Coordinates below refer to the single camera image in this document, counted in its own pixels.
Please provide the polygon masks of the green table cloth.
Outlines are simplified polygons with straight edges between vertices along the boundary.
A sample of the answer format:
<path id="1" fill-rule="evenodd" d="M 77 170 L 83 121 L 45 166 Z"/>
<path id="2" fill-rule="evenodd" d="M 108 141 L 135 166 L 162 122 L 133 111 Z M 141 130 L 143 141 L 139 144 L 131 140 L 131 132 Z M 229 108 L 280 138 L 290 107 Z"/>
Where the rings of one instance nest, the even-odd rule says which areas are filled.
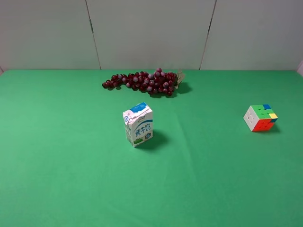
<path id="1" fill-rule="evenodd" d="M 114 74 L 1 75 L 1 226 L 302 226 L 301 75 L 187 70 L 168 98 L 104 89 Z M 153 137 L 134 148 L 123 112 L 142 102 Z M 251 132 L 263 104 L 278 120 Z"/>

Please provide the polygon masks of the multicolour puzzle cube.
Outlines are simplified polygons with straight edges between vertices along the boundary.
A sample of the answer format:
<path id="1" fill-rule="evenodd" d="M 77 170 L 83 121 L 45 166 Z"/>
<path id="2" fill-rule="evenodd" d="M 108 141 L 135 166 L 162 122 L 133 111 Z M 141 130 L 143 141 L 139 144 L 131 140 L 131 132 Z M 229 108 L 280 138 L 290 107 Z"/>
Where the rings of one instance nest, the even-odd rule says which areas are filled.
<path id="1" fill-rule="evenodd" d="M 278 116 L 268 104 L 251 105 L 243 117 L 251 132 L 269 131 Z"/>

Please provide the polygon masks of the red plastic grape bunch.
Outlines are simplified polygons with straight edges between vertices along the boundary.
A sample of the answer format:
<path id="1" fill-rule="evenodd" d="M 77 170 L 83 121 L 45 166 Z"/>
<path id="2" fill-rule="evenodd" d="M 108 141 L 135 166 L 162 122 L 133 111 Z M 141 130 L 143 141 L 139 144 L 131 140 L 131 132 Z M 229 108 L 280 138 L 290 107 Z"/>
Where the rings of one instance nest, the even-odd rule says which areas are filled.
<path id="1" fill-rule="evenodd" d="M 128 89 L 139 90 L 142 93 L 148 93 L 150 96 L 163 95 L 171 97 L 184 78 L 185 74 L 181 70 L 175 73 L 172 71 L 165 72 L 158 68 L 152 73 L 140 71 L 127 75 L 112 75 L 110 79 L 102 82 L 102 87 L 112 90 L 124 85 Z"/>

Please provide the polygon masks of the white blue milk carton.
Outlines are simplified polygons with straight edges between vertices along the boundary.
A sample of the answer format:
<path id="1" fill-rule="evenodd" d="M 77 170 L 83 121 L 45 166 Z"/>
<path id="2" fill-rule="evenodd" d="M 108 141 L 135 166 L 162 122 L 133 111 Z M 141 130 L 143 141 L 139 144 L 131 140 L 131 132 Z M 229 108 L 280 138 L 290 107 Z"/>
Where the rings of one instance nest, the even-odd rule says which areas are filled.
<path id="1" fill-rule="evenodd" d="M 153 111 L 145 103 L 123 112 L 126 138 L 135 148 L 153 137 Z"/>

